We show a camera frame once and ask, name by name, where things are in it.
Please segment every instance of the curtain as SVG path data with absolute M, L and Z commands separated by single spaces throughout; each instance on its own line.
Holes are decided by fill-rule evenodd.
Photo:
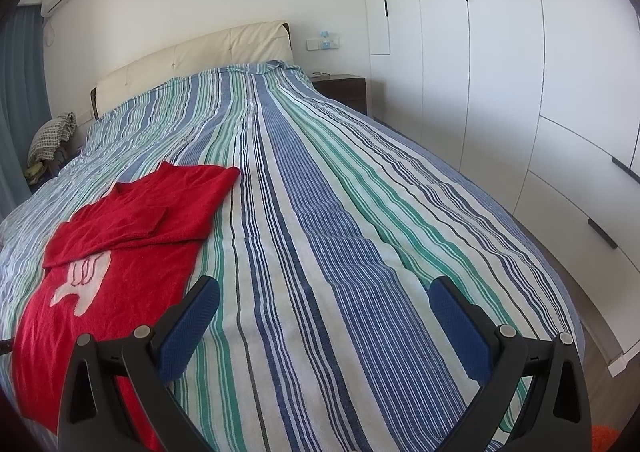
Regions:
M 21 6 L 0 32 L 0 220 L 30 196 L 22 171 L 49 119 L 40 7 Z

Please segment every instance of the cream leather headboard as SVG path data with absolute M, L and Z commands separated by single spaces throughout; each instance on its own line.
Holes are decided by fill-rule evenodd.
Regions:
M 293 61 L 284 22 L 262 22 L 204 35 L 149 54 L 115 70 L 98 82 L 95 114 L 102 117 L 118 105 L 170 80 L 214 67 Z

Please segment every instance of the white graphic on sweater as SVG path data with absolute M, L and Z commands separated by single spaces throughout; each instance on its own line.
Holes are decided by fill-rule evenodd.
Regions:
M 74 315 L 77 317 L 84 315 L 98 294 L 102 279 L 109 271 L 110 263 L 111 252 L 105 251 L 69 264 L 66 282 L 56 289 L 49 307 L 54 306 L 67 295 L 78 295 Z

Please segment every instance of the white wardrobe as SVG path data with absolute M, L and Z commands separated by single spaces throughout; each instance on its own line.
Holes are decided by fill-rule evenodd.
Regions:
M 556 255 L 614 336 L 601 347 L 612 372 L 623 368 L 640 350 L 632 5 L 367 0 L 367 14 L 374 115 L 460 170 Z

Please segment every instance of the red sweater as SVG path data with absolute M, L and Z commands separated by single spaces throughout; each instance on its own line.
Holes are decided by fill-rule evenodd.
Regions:
M 18 324 L 13 377 L 20 410 L 50 431 L 74 343 L 128 336 L 180 302 L 213 214 L 239 175 L 213 165 L 158 170 L 62 223 L 47 244 L 44 279 Z M 158 444 L 128 381 L 123 397 L 144 443 Z

